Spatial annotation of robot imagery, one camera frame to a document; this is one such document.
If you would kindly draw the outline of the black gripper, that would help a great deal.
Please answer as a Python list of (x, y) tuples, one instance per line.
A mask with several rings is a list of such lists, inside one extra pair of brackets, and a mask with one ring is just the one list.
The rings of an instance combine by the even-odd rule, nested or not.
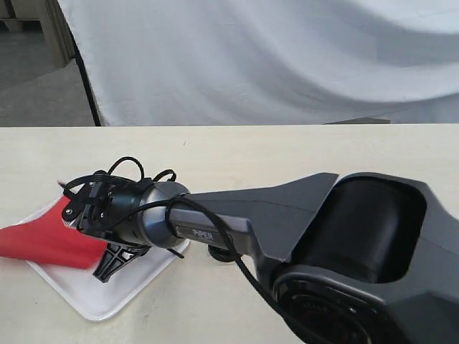
[(87, 181), (73, 192), (61, 184), (63, 195), (69, 200), (61, 213), (63, 224), (85, 236), (108, 242), (93, 277), (102, 283), (126, 265), (148, 252), (138, 229), (137, 214), (132, 212), (142, 202), (151, 187), (149, 178), (142, 178), (126, 186), (109, 181)]

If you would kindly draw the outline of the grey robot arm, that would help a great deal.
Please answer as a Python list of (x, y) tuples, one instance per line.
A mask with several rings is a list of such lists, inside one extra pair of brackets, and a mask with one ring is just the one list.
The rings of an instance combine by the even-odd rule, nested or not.
[(62, 185), (66, 225), (107, 243), (100, 281), (151, 247), (194, 240), (251, 257), (242, 273), (305, 343), (458, 341), (458, 220), (426, 183), (317, 173), (190, 193), (166, 175), (97, 171)]

